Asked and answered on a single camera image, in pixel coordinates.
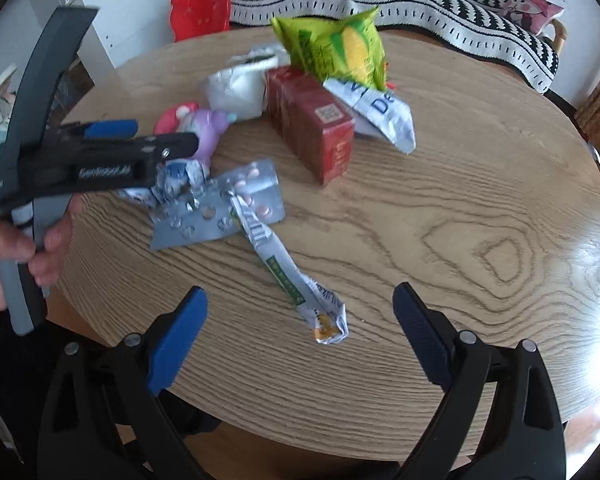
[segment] white cabinet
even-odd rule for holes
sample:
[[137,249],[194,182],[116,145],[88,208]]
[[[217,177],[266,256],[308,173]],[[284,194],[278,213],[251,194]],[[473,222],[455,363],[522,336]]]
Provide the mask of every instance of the white cabinet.
[[96,84],[129,59],[173,43],[171,0],[74,0],[72,5],[100,9],[78,51]]

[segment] plush toy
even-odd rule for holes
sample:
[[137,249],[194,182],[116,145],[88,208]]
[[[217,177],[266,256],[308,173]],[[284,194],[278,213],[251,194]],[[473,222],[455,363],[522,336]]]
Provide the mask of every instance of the plush toy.
[[200,161],[205,167],[211,165],[220,136],[230,124],[235,123],[237,116],[220,110],[206,110],[198,103],[184,103],[167,110],[155,125],[154,134],[192,133],[198,136],[200,145],[192,158]]
[[498,13],[537,36],[563,12],[563,7],[547,0],[509,0]]

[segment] pink pillow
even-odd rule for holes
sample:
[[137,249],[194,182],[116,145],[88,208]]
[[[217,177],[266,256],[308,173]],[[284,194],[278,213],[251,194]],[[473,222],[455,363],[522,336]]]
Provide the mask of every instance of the pink pillow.
[[537,36],[563,11],[563,7],[547,0],[509,0],[498,14]]

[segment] metal screw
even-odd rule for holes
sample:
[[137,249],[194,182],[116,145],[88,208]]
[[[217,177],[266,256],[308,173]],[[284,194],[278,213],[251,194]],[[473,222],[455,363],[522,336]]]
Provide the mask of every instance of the metal screw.
[[125,345],[127,346],[138,346],[140,344],[140,342],[142,341],[142,336],[140,334],[129,334],[128,336],[125,337]]
[[67,355],[76,355],[79,348],[78,343],[73,341],[64,347],[64,353]]
[[535,352],[538,350],[538,346],[536,346],[536,343],[531,341],[531,339],[525,339],[522,342],[522,348],[524,348],[527,352]]
[[476,341],[478,341],[478,338],[470,330],[462,330],[462,332],[460,333],[460,341],[466,343],[467,345],[472,345]]

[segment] black and white blanket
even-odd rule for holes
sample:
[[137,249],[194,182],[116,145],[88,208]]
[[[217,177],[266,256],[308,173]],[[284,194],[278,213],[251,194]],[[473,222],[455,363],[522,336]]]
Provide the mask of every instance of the black and white blanket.
[[274,16],[344,18],[379,7],[378,27],[423,28],[479,59],[503,62],[546,92],[558,56],[546,43],[494,11],[507,0],[232,0],[232,22],[269,24]]

